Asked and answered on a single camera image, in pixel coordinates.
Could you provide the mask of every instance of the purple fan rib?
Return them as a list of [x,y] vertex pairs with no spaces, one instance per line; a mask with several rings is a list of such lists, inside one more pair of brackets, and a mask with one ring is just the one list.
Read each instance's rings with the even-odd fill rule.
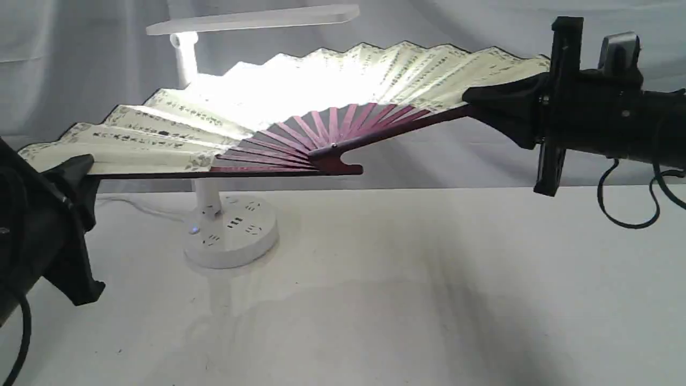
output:
[[[381,110],[372,113],[375,108]],[[286,122],[279,122],[271,126],[266,131],[259,131],[255,136],[264,135],[284,146],[256,138],[244,140],[244,143],[258,146],[259,148],[249,148],[238,146],[231,148],[226,155],[217,156],[218,159],[228,161],[238,161],[243,163],[255,163],[259,165],[269,165],[271,168],[302,168],[306,170],[318,170],[310,162],[308,155],[313,151],[325,149],[333,146],[339,141],[348,142],[360,137],[374,135],[391,126],[406,124],[417,120],[428,114],[428,110],[416,110],[413,106],[404,106],[398,109],[397,104],[379,106],[370,103],[359,109],[357,104],[350,104],[345,109],[345,115],[339,125],[338,111],[336,107],[331,107],[329,112],[328,125],[324,123],[320,112],[312,111],[308,113],[311,122],[306,122],[307,115],[293,117],[295,123],[302,129],[296,130]],[[311,123],[314,123],[316,131],[312,130]],[[285,135],[276,133],[282,130]],[[343,172],[339,170],[335,174],[349,174],[352,171]]]

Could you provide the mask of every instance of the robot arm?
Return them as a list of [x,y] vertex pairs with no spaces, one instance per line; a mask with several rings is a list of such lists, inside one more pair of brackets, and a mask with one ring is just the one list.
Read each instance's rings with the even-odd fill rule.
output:
[[684,91],[641,90],[638,36],[606,37],[598,69],[580,71],[583,18],[559,17],[552,29],[549,72],[463,96],[471,117],[522,148],[541,145],[534,191],[555,195],[567,149],[652,163],[656,177],[659,165],[686,168]]

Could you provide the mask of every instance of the fan rib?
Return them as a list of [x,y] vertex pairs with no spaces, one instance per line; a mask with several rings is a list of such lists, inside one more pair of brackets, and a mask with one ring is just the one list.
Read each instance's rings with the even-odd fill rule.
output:
[[282,161],[282,160],[277,160],[269,157],[245,157],[241,155],[223,155],[220,156],[221,159],[227,160],[227,161],[238,161],[238,162],[249,162],[249,163],[260,163],[263,165],[275,165],[275,166],[292,166],[295,168],[302,168],[302,169],[308,169],[308,170],[317,170],[313,166],[304,166],[301,163],[296,163],[296,162],[291,162],[291,161]]
[[414,120],[418,120],[419,118],[421,118],[424,115],[429,114],[429,113],[431,113],[431,111],[429,111],[429,110],[420,110],[420,111],[417,111],[416,113],[412,113],[412,114],[408,115],[407,117],[401,118],[395,122],[388,122],[385,126],[383,126],[381,128],[386,128],[387,126],[397,126],[397,125],[406,124],[406,123],[412,122]]
[[338,140],[338,107],[329,108],[329,141]]
[[262,146],[264,148],[276,150],[278,152],[284,152],[284,153],[292,155],[293,157],[298,157],[301,159],[307,159],[307,156],[304,153],[298,152],[297,150],[293,150],[291,148],[286,148],[284,146],[271,144],[270,142],[260,141],[259,139],[255,139],[255,138],[246,138],[243,141],[247,142],[249,144],[253,144],[253,145],[257,145],[257,146]]
[[[299,159],[296,157],[291,157],[289,155],[284,155],[284,154],[277,153],[277,152],[270,152],[270,151],[266,151],[266,150],[243,148],[240,146],[236,146],[234,148],[229,149],[228,151],[241,152],[241,153],[253,154],[253,155],[262,155],[264,157],[271,157],[271,158],[275,158],[275,159],[282,159],[284,161],[291,161],[291,162],[295,162],[295,163],[301,163],[303,165],[309,165],[309,162],[307,160]],[[218,159],[224,159],[225,156],[226,155],[218,155],[217,158]]]
[[376,106],[376,103],[370,103],[362,109],[362,112],[355,119],[355,121],[353,121],[353,125],[350,127],[350,131],[347,133],[346,138],[352,137],[355,134],[357,129],[364,123],[364,121],[367,119],[369,114],[372,112],[372,110],[374,110]]
[[379,123],[379,121],[382,118],[387,116],[397,106],[398,106],[397,104],[389,104],[388,106],[384,107],[383,110],[381,110],[378,114],[376,114],[374,117],[372,117],[371,119],[364,122],[364,124],[357,131],[357,135],[362,135],[362,134],[368,132],[370,129],[374,128],[374,126],[377,123]]
[[290,146],[291,148],[296,149],[296,150],[302,152],[303,154],[307,154],[307,152],[310,151],[306,147],[304,147],[302,144],[297,144],[296,142],[293,142],[290,139],[286,139],[284,137],[281,137],[278,134],[274,134],[271,131],[268,131],[268,130],[258,131],[258,133],[261,133],[262,135],[265,135],[265,136],[273,139],[274,141],[279,141],[286,146]]
[[290,134],[291,137],[293,137],[296,141],[300,142],[303,144],[304,147],[306,147],[308,150],[314,150],[317,148],[315,144],[312,142],[312,140],[307,139],[300,135],[297,131],[293,130],[291,126],[288,126],[285,122],[279,122],[276,124],[278,127],[281,128],[281,130],[285,131],[286,133]]
[[395,113],[393,113],[390,117],[387,117],[387,118],[385,118],[384,120],[382,120],[381,122],[379,122],[378,125],[376,125],[376,129],[378,130],[378,129],[380,129],[380,128],[384,128],[384,127],[388,126],[389,124],[391,124],[391,123],[397,121],[397,120],[400,119],[403,115],[409,113],[409,112],[412,111],[412,110],[414,110],[414,107],[413,107],[413,106],[405,106],[405,107],[403,107],[402,109],[400,109],[400,110],[396,111]]
[[312,175],[314,170],[304,168],[290,168],[287,166],[213,166],[210,168],[212,173],[283,173],[283,172],[306,172],[306,175]]
[[317,127],[317,133],[319,133],[319,138],[324,141],[324,144],[329,142],[329,135],[327,133],[327,128],[324,126],[322,121],[322,116],[319,115],[319,111],[312,111],[312,120],[314,121],[314,126]]
[[357,110],[358,104],[348,105],[348,110],[343,118],[343,125],[341,126],[340,134],[336,140],[345,138],[350,132],[351,124],[353,123],[353,118],[355,117],[355,112]]
[[312,131],[307,122],[303,120],[303,117],[293,117],[293,119],[298,122],[298,125],[303,128],[305,134],[307,134],[307,136],[312,140],[312,142],[314,142],[315,145],[317,145],[318,148],[322,148],[327,145],[326,142],[322,141],[322,139]]

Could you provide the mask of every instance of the black cable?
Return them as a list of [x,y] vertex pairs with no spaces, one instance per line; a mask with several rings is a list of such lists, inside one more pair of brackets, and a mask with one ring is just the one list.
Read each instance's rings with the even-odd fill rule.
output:
[[598,205],[600,206],[600,210],[602,213],[614,224],[619,225],[620,227],[627,228],[627,229],[645,229],[657,222],[657,219],[660,218],[660,204],[657,201],[657,197],[655,196],[655,192],[653,191],[653,185],[655,184],[655,181],[658,181],[658,177],[686,177],[686,172],[683,172],[682,170],[666,170],[664,172],[660,172],[658,175],[653,177],[650,180],[650,183],[648,184],[648,191],[650,192],[650,197],[652,197],[652,202],[655,203],[655,214],[650,218],[650,220],[644,222],[644,223],[639,223],[639,224],[630,224],[630,223],[623,223],[622,221],[617,220],[616,218],[613,218],[606,210],[605,210],[605,202],[604,202],[604,196],[603,196],[603,186],[605,184],[605,180],[607,177],[609,177],[610,173],[614,171],[614,169],[619,166],[619,159],[614,159],[613,165],[600,177],[600,181],[598,181]]
[[19,345],[19,353],[16,356],[14,365],[10,370],[9,375],[5,379],[3,386],[12,386],[19,376],[26,356],[29,353],[29,344],[31,342],[31,307],[23,292],[16,290],[8,284],[7,277],[15,270],[21,260],[21,249],[23,246],[24,236],[24,221],[23,216],[26,213],[27,199],[26,189],[24,188],[21,177],[10,168],[0,168],[0,175],[5,178],[8,185],[8,192],[10,193],[10,224],[9,239],[10,239],[10,259],[6,275],[0,277],[0,286],[10,294],[19,303],[22,318],[21,343]]
[[7,375],[7,378],[3,383],[3,386],[12,386],[19,376],[19,372],[24,366],[24,362],[26,362],[26,356],[29,354],[29,344],[31,343],[31,307],[29,306],[26,296],[22,292],[16,291],[14,288],[4,283],[2,284],[2,287],[17,300],[19,307],[21,308],[22,331],[19,353],[16,356],[16,360],[14,360],[14,365],[12,365],[10,374]]
[[653,134],[652,137],[652,170],[655,173],[655,179],[657,180],[657,184],[660,185],[660,189],[662,189],[662,192],[667,196],[667,198],[677,204],[681,209],[686,209],[686,203],[683,202],[682,200],[679,199],[667,186],[667,183],[665,183],[665,179],[663,178],[662,171],[660,169],[660,159],[659,159],[659,144],[660,144],[660,130],[662,129],[662,126],[665,125],[665,122],[667,121],[667,118],[669,117],[670,113],[672,112],[672,107],[676,105],[678,102],[678,97],[684,95],[686,93],[686,89],[681,89],[678,91],[674,92],[677,94],[677,96],[674,97],[675,101],[671,105],[669,109],[665,112],[665,114],[662,116],[660,121],[658,122],[657,126],[655,126],[655,133]]

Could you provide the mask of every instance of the white cable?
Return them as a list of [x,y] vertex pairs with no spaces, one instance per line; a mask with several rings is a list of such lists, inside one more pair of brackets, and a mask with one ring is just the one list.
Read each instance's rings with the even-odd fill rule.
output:
[[159,217],[159,218],[165,218],[165,219],[171,220],[171,221],[176,221],[177,223],[184,223],[186,221],[186,217],[190,213],[192,213],[192,211],[191,212],[165,211],[163,209],[148,207],[147,205],[133,201],[130,198],[115,197],[115,196],[98,197],[96,199],[96,201],[99,201],[99,205],[96,205],[96,207],[101,207],[107,203],[112,203],[112,202],[127,203],[127,204],[133,206],[133,208],[135,208],[136,210],[138,210],[141,213],[148,214],[150,216]]

